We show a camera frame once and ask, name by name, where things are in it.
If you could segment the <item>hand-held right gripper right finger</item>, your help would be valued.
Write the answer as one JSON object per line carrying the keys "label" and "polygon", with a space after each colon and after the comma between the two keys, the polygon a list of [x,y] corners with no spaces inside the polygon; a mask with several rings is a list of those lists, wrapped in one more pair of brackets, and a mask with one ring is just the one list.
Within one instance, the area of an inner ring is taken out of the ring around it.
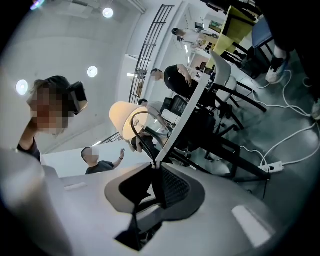
{"label": "hand-held right gripper right finger", "polygon": [[145,246],[146,256],[261,256],[282,231],[270,208],[238,184],[188,167],[168,167],[197,180],[204,202],[187,219],[163,222]]}

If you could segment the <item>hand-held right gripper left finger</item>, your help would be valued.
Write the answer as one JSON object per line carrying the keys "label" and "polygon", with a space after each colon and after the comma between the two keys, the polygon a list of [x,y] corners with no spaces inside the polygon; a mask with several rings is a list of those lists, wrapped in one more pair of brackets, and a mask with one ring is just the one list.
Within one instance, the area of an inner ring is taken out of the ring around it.
{"label": "hand-held right gripper left finger", "polygon": [[[135,230],[135,205],[121,199],[118,178],[142,174],[149,163],[92,175],[60,178],[43,167],[47,219],[42,249],[50,256],[151,256],[140,249]],[[111,191],[106,192],[108,185]]]}

